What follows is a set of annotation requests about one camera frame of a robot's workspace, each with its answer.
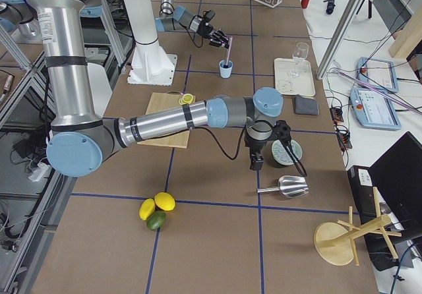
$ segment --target silver scoop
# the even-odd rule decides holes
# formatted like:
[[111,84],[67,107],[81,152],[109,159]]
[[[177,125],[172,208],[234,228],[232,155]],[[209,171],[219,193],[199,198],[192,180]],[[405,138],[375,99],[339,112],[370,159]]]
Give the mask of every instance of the silver scoop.
[[309,187],[304,177],[284,175],[278,180],[277,187],[264,187],[256,190],[258,193],[280,191],[288,198],[299,197],[309,193]]

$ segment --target white plug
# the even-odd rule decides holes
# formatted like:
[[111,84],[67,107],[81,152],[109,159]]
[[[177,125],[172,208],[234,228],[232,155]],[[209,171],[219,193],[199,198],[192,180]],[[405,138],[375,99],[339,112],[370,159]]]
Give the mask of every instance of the white plug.
[[35,168],[28,176],[29,180],[32,182],[38,182],[44,174],[48,171],[50,168],[49,165],[45,164],[44,162],[38,162],[37,168]]

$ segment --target white tray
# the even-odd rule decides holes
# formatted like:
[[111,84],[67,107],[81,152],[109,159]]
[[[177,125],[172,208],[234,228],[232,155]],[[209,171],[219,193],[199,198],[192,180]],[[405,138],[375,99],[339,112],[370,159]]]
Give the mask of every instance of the white tray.
[[274,60],[276,90],[283,95],[314,96],[315,86],[311,64],[308,60],[300,62],[298,65],[300,75],[293,78],[289,76],[289,72],[293,70],[294,66],[293,59],[277,58]]

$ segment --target yellow lemon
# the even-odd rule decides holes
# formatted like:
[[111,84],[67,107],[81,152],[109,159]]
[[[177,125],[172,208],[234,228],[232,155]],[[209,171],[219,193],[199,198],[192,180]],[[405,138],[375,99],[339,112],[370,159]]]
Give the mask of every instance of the yellow lemon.
[[160,192],[155,197],[156,205],[162,210],[173,210],[176,207],[174,197],[166,192]]
[[147,220],[156,210],[156,203],[152,198],[145,200],[139,208],[139,217],[142,220]]

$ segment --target glass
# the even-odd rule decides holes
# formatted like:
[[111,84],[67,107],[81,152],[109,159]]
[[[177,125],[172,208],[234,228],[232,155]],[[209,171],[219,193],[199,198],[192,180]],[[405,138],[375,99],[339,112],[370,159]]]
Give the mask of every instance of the glass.
[[305,60],[308,57],[309,52],[309,45],[305,42],[298,42],[296,45],[296,48],[293,50],[293,53],[291,56],[293,57],[293,60],[295,61],[295,67],[293,70],[289,72],[289,76],[296,78],[300,75],[298,65],[302,60]]

